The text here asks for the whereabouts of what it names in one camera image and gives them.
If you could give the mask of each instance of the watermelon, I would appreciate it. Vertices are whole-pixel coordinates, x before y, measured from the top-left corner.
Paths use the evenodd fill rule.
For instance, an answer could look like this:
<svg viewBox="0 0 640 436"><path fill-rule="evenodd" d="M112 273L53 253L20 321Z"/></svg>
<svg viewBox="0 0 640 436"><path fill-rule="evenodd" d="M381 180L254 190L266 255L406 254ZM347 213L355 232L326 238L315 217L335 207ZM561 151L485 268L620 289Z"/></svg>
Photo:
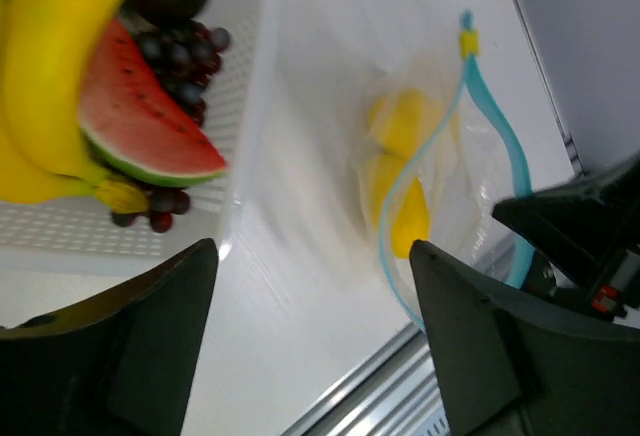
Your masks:
<svg viewBox="0 0 640 436"><path fill-rule="evenodd" d="M139 181L187 187L227 169L216 148L160 86L117 20L96 48L78 113L98 155Z"/></svg>

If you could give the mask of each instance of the white table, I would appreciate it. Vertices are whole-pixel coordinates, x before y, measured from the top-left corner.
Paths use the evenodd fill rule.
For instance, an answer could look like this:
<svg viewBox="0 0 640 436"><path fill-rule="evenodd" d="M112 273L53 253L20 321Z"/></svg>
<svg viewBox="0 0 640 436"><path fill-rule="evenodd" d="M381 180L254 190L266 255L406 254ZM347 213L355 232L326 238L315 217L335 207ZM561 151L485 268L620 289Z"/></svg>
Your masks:
<svg viewBox="0 0 640 436"><path fill-rule="evenodd" d="M454 30L467 7L481 33L483 73L521 138L534 186L573 174L512 0L283 0L273 106L220 266L185 436L281 433L407 324L361 236L347 165L353 95L374 63L393 66L424 35L437 42L444 32L430 25ZM421 8L442 19L416 23L424 33L405 31ZM118 282L2 274L0 324Z"/></svg>

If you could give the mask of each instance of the plastic basket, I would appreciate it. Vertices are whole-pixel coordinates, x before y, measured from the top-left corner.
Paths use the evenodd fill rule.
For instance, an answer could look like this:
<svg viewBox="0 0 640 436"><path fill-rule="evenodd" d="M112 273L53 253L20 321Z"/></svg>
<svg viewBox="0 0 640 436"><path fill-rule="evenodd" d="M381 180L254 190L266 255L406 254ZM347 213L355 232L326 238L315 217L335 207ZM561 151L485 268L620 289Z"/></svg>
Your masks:
<svg viewBox="0 0 640 436"><path fill-rule="evenodd" d="M121 229L95 200L26 206L0 203L0 268L68 274L131 275L203 237L224 256L249 182L277 44L277 0L209 0L198 20L223 26L233 46L205 99L203 131L230 163L226 177L191 188L193 209L155 234L144 218Z"/></svg>

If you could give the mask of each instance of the yellow fruit in bag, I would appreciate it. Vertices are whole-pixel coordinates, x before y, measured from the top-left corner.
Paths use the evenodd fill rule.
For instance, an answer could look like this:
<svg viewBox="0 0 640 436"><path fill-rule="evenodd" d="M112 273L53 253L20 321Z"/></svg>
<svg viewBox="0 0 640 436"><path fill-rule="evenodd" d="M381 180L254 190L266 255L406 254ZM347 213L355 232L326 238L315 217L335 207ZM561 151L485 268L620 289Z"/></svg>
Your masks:
<svg viewBox="0 0 640 436"><path fill-rule="evenodd" d="M384 199L400 175L406 162L398 156L381 153L365 164L368 203L372 223L380 224ZM391 227L393 254L399 259L409 259L411 245L416 239L429 237L429 212L420 181L416 178L405 195L396 220Z"/></svg>
<svg viewBox="0 0 640 436"><path fill-rule="evenodd" d="M438 101L419 89L406 89L375 102L369 112L368 128L385 150L408 160L443 116Z"/></svg>

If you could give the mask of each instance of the plastic bag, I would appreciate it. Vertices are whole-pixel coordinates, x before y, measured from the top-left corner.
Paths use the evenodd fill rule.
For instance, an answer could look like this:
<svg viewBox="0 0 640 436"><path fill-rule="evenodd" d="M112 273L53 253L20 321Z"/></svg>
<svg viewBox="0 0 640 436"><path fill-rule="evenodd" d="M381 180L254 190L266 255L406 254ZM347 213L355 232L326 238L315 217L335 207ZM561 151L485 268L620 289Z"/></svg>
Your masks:
<svg viewBox="0 0 640 436"><path fill-rule="evenodd" d="M429 240L473 266L509 232L493 205L531 193L524 152L480 75L471 13L462 26L457 64L422 54L378 85L356 149L367 228L394 295L423 330L412 243ZM508 284L522 285L532 256L518 238Z"/></svg>

